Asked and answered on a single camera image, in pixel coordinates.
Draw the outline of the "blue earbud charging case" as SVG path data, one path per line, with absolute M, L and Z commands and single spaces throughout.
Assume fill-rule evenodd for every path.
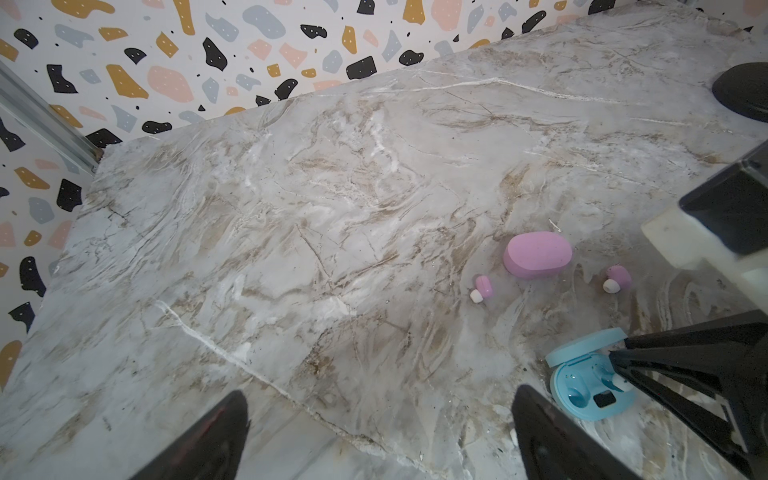
M 555 403 L 580 420 L 598 421 L 623 413 L 635 399 L 634 386 L 618 375 L 607 349 L 624 341 L 620 328 L 600 330 L 570 341 L 545 357 L 552 370 L 549 387 Z

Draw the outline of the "pink earbud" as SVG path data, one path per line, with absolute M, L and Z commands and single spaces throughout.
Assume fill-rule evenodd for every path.
M 494 296 L 494 288 L 490 278 L 487 275 L 478 275 L 474 279 L 474 289 L 470 292 L 470 299 L 476 303 Z
M 606 269 L 606 279 L 603 282 L 603 290 L 606 293 L 616 294 L 631 286 L 632 277 L 624 266 L 616 264 Z

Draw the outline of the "pink earbud charging case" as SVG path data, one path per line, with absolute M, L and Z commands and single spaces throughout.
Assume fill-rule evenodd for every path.
M 556 275 L 573 258 L 571 244 L 554 232 L 536 231 L 512 237 L 503 252 L 505 269 L 515 277 L 532 280 Z

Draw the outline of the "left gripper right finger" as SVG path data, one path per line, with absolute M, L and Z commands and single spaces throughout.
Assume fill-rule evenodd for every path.
M 533 387 L 517 389 L 511 412 L 529 479 L 638 477 Z

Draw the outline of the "pink earbud right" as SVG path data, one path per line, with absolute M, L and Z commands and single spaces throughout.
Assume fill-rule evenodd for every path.
M 616 264 L 606 269 L 606 279 L 603 282 L 603 290 L 606 293 L 616 294 L 631 286 L 632 277 L 624 266 Z

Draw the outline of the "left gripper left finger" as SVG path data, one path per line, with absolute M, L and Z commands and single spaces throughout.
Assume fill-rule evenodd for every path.
M 132 476 L 132 480 L 236 477 L 249 431 L 247 399 L 234 390 Z

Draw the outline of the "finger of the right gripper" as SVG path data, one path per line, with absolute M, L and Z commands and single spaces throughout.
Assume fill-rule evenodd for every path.
M 767 477 L 767 393 L 758 379 L 720 380 L 714 375 L 671 368 L 661 374 L 697 390 L 722 407 L 722 417 L 686 399 L 648 374 L 655 366 L 614 370 L 639 391 L 671 412 L 717 454 L 749 479 Z
M 629 338 L 616 367 L 695 377 L 756 378 L 767 371 L 767 315 L 759 310 Z

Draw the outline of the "pink earbud left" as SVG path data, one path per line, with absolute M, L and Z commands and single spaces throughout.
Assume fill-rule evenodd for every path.
M 494 288 L 490 278 L 487 275 L 478 275 L 474 279 L 474 289 L 470 292 L 470 299 L 476 303 L 494 296 Z

